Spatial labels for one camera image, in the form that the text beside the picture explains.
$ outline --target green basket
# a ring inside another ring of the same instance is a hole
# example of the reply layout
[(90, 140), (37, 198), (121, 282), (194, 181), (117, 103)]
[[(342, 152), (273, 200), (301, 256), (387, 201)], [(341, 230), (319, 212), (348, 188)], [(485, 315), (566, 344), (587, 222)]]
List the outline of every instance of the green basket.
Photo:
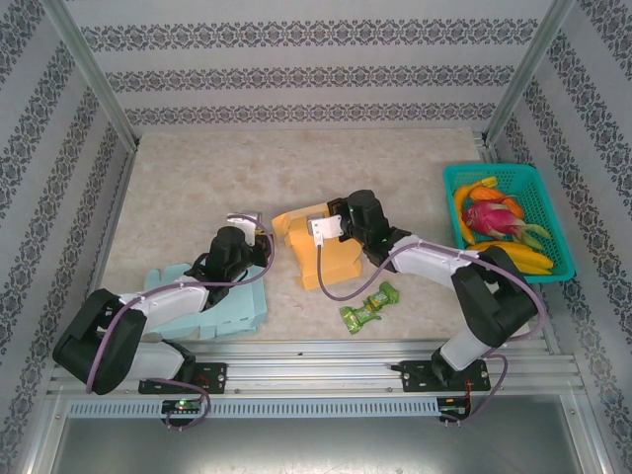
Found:
[[(524, 279), (529, 283), (548, 283), (571, 279), (575, 274), (571, 253), (562, 235), (553, 207), (551, 207), (551, 202), (544, 191), (540, 175), (535, 168), (528, 165), (453, 165), (443, 170), (447, 206), (450, 210), (456, 246), (459, 249), (465, 249), (467, 244), (461, 236), (452, 195), (460, 186), (476, 183), (489, 176), (496, 176), (498, 179), (496, 189), (506, 195), (512, 195), (522, 207), (525, 222), (539, 224), (551, 234), (551, 240), (540, 237), (537, 239), (544, 246), (543, 253), (555, 262), (555, 267), (551, 270), (553, 275), (524, 275)], [(471, 204), (472, 201), (468, 198), (463, 208), (466, 209)], [(472, 233), (477, 242), (492, 240), (490, 237), (476, 232)]]

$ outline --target dragon fruit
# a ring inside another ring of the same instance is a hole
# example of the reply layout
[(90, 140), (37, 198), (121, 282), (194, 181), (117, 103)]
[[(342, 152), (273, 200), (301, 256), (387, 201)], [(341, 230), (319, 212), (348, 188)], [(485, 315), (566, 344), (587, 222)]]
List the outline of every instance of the dragon fruit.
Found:
[(542, 250), (535, 238), (526, 231), (531, 230), (536, 234), (550, 239), (551, 235), (540, 225), (527, 224), (518, 219), (505, 206), (495, 202), (481, 201), (472, 204), (463, 214), (465, 225), (479, 234), (501, 240), (506, 234), (511, 234), (516, 242), (522, 242), (534, 249)]

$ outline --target toy fruit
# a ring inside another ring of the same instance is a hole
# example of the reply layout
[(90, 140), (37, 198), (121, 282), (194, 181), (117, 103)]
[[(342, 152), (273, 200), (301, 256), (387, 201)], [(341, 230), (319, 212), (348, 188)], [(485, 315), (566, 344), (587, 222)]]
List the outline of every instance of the toy fruit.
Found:
[(479, 242), (478, 244), (471, 245), (467, 248), (467, 250), (484, 251), (490, 247), (500, 247), (503, 249), (507, 252), (507, 255), (510, 256), (512, 262), (515, 264), (521, 263), (542, 270), (550, 270), (555, 266), (555, 263), (546, 255), (535, 252), (530, 247), (517, 242), (508, 242), (506, 240), (487, 240), (485, 242)]
[(470, 191), (470, 199), (474, 202), (478, 202), (479, 200), (497, 200), (500, 201), (506, 198), (504, 193), (501, 193), (498, 190), (494, 190), (492, 188), (486, 188), (484, 186), (477, 186), (472, 191)]
[(458, 226), (461, 231), (461, 235), (463, 236), (463, 240), (468, 244), (475, 244), (474, 236), (470, 229), (465, 225), (463, 221), (463, 204), (467, 198), (467, 195), (470, 194), (474, 188), (478, 188), (479, 186), (485, 186), (490, 188), (498, 184), (498, 180), (495, 176), (490, 176), (489, 178), (484, 178), (481, 181), (477, 181), (476, 183), (472, 183), (471, 185), (461, 186), (454, 192), (452, 198), (454, 199), (454, 207), (456, 208), (456, 216), (458, 218)]
[(527, 224), (518, 219), (512, 212), (502, 204), (493, 202), (476, 202), (471, 205), (463, 214), (465, 224), (478, 232), (495, 239), (502, 239), (505, 234), (511, 234), (515, 239), (523, 244), (542, 250), (542, 244), (531, 237), (526, 231), (532, 230), (538, 235), (547, 239), (551, 235), (538, 224)]
[(520, 207), (520, 205), (512, 197), (506, 196), (498, 190), (479, 186), (474, 188), (470, 192), (469, 196), (474, 202), (487, 201), (506, 205), (512, 214), (518, 219), (524, 219), (524, 211), (522, 210), (522, 207)]

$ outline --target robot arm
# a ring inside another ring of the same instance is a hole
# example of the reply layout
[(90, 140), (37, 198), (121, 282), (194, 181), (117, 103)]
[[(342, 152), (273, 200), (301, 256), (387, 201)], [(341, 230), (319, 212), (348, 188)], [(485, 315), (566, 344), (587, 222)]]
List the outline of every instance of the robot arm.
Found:
[(433, 354), (433, 374), (444, 385), (477, 358), (504, 344), (537, 314), (534, 302), (518, 285), (463, 258), (481, 259), (523, 281), (502, 249), (459, 252), (424, 243), (408, 231), (391, 227), (379, 200), (368, 190), (332, 200), (328, 207), (331, 218), (340, 222), (333, 235), (342, 230), (341, 241), (356, 239), (374, 265), (381, 266), (392, 255), (386, 270), (427, 277), (455, 290), (467, 326)]
[(87, 383), (104, 330), (110, 327), (126, 303), (140, 296), (140, 301), (122, 314), (112, 331), (93, 381), (93, 390), (103, 395), (124, 380), (145, 378), (190, 382), (193, 356), (184, 348), (166, 342), (141, 343), (140, 340), (159, 325), (208, 309), (228, 294), (228, 286), (191, 286), (192, 282), (231, 282), (249, 267), (267, 264), (271, 254), (268, 238), (256, 234), (250, 221), (237, 218), (229, 222), (232, 225), (219, 229), (208, 253), (200, 255), (191, 269), (175, 281), (182, 285), (160, 291), (150, 298), (141, 297), (140, 293), (115, 295), (103, 288), (91, 293), (55, 345), (52, 358)]

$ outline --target green candy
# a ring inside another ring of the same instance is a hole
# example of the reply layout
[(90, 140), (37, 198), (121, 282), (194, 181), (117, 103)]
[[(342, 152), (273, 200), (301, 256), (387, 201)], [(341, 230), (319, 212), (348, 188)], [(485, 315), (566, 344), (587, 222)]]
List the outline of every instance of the green candy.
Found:
[(399, 291), (397, 291), (388, 281), (379, 286), (379, 291), (371, 294), (365, 301), (364, 306), (353, 309), (345, 306), (340, 309), (340, 315), (347, 325), (351, 334), (357, 334), (362, 326), (374, 319), (380, 320), (382, 317), (377, 311), (387, 304), (395, 304), (399, 301)]

